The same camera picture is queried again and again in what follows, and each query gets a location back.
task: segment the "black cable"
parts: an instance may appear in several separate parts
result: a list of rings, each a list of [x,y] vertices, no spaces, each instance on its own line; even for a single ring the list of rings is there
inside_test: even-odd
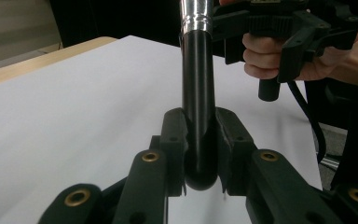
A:
[[[318,120],[316,120],[316,118],[311,114],[308,103],[301,94],[301,91],[298,88],[297,84],[294,81],[289,81],[287,82],[287,85],[289,86],[289,89],[292,94],[295,96],[301,109],[304,111],[304,114],[310,121],[310,126],[312,127],[312,130],[316,135],[316,139],[318,140],[318,154],[316,158],[318,160],[318,163],[320,163],[324,158],[324,155],[326,154],[326,142],[324,139],[324,133],[321,129],[321,126],[319,126]]]

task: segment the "white surface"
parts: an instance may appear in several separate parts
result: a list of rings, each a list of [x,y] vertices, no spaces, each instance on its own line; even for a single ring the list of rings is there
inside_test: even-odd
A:
[[[106,189],[125,177],[164,113],[181,106],[181,60],[178,48],[129,36],[1,83],[0,223],[34,224],[63,189]],[[311,127],[287,86],[262,102],[242,63],[213,65],[216,105],[320,188]],[[245,198],[225,197],[219,180],[170,199],[169,209],[170,224],[250,222]]]

